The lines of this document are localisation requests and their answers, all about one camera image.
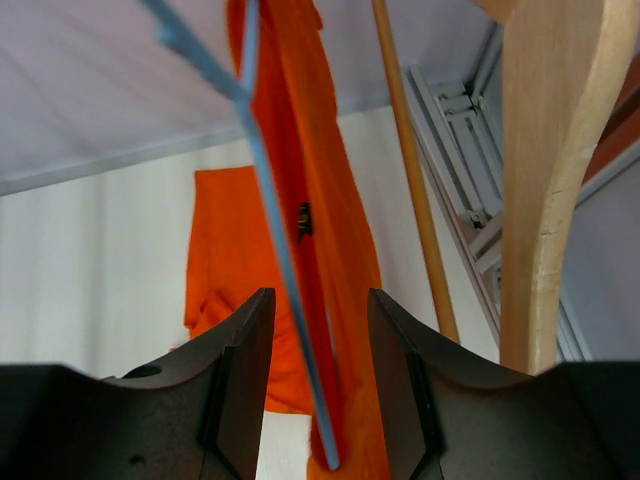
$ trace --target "white wall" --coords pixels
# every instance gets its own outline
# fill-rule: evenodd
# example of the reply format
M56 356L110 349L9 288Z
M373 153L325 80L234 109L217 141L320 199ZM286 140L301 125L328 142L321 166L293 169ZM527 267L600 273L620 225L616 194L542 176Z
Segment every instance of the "white wall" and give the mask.
M436 328L392 111L353 114L340 126L384 288ZM0 362L122 375L185 339L193 172L248 163L242 140L0 198ZM462 260L431 205L462 342L495 361ZM260 478L304 478L308 419L272 414L264 427Z

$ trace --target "wooden rod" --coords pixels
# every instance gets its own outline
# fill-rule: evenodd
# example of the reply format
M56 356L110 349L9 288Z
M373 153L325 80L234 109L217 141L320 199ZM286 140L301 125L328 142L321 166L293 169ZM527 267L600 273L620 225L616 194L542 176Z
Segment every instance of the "wooden rod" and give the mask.
M416 140L413 136L413 126L409 114L409 106L404 94L402 83L402 73L396 55L396 48L393 42L393 33L389 21L389 13L385 0L372 0L373 12L378 26L378 38L384 60L384 68L387 74L387 82L391 91L391 104L396 118L396 127L402 149L404 167L407 172L409 191L413 201L413 209L418 224L422 253L427 267L427 275L431 284L433 303L438 317L440 333L454 342L460 343L458 329L453 315L447 278L445 276L440 249L438 248L438 238L431 217L429 208L429 198L424 184L422 168L416 147Z

